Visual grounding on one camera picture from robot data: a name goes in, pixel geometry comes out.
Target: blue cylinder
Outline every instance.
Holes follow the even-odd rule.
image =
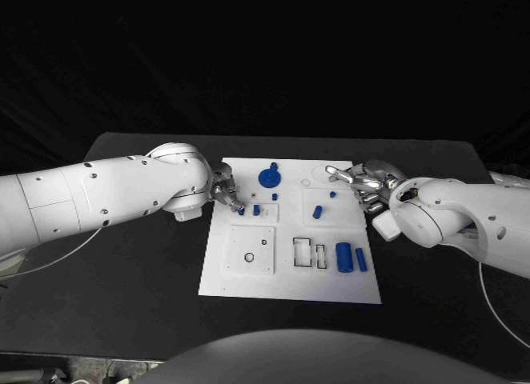
[[[367,272],[368,268],[365,267],[365,255],[362,254],[362,249],[357,248],[354,252],[357,253],[357,261],[360,262],[360,271]]]
[[[264,170],[258,174],[258,182],[264,188],[274,188],[282,181],[282,175],[279,174],[279,164],[273,162],[270,169]]]
[[[354,256],[348,242],[339,242],[336,244],[336,270],[344,274],[354,271]]]
[[[319,218],[321,215],[322,215],[322,206],[316,206],[316,208],[313,209],[313,218]]]

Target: black tabletop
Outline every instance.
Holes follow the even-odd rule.
[[[144,154],[166,142],[222,157],[393,162],[407,177],[492,182],[466,142],[103,134],[87,160]],[[530,378],[530,350],[488,309],[478,263],[459,250],[426,249],[404,236],[386,242],[368,226],[383,305],[198,295],[211,228],[157,212],[104,229],[65,261],[29,274],[0,305],[0,351],[165,360],[195,346],[256,330],[316,328],[393,338],[459,358],[505,378]],[[91,234],[41,245],[28,270]],[[485,267],[502,319],[530,342],[530,281]]]

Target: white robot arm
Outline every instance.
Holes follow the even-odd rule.
[[[413,178],[373,160],[348,170],[328,166],[344,180],[387,241],[403,233],[420,246],[453,246],[479,262],[530,278],[530,189]]]
[[[126,156],[0,177],[0,265],[36,245],[113,226],[163,209],[178,221],[202,205],[237,200],[228,164],[215,169],[194,146],[169,143]]]

